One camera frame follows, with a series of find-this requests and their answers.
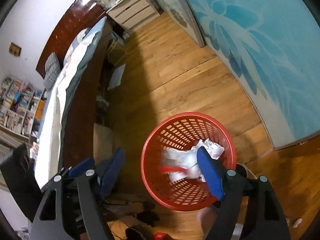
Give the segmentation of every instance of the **plaid pillow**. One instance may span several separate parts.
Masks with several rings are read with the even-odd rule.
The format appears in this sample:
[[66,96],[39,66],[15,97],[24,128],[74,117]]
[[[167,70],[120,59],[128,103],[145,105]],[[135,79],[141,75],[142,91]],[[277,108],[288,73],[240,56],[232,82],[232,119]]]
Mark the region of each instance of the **plaid pillow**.
[[45,62],[44,87],[50,91],[60,73],[60,64],[57,55],[53,52]]

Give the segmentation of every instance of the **wooden headboard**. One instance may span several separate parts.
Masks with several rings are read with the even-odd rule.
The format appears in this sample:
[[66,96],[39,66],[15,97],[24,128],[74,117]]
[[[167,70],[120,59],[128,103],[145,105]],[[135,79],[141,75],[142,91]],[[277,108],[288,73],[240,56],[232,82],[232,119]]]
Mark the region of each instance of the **wooden headboard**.
[[63,59],[77,34],[84,28],[94,26],[106,15],[105,10],[94,0],[75,0],[51,33],[39,58],[36,71],[44,78],[44,65],[52,52],[57,54],[62,68]]

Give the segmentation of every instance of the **white wall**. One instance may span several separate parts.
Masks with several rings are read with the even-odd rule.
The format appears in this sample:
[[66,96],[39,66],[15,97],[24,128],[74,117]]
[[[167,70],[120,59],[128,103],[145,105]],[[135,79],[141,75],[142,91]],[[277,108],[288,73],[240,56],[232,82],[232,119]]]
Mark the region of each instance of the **white wall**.
[[13,230],[28,227],[28,220],[18,207],[11,193],[0,189],[0,208]]
[[[58,21],[74,0],[18,0],[0,28],[0,64],[5,75],[43,89],[36,72],[42,50]],[[20,57],[8,50],[11,42],[22,48]]]

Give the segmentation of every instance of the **laundry basket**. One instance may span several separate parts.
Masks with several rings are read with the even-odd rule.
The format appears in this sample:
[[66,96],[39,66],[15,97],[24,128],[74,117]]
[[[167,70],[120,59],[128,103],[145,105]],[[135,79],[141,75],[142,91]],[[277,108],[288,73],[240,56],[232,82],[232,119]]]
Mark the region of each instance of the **laundry basket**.
[[227,169],[236,168],[236,151],[231,136],[214,118],[201,113],[176,114],[158,125],[144,144],[141,174],[144,185],[161,205],[178,211],[193,211],[217,200],[205,182],[181,179],[170,182],[168,174],[160,172],[164,147],[189,150],[199,139],[222,145],[225,150],[220,161]]

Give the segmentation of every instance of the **blue leaf pattern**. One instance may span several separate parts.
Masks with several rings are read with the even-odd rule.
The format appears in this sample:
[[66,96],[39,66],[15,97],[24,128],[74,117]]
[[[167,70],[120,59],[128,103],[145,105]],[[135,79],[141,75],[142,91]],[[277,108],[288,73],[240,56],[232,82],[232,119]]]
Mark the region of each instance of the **blue leaf pattern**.
[[[320,130],[320,28],[302,0],[188,1],[243,87],[281,110],[293,138],[269,134],[276,147]],[[261,117],[267,129],[276,122]]]

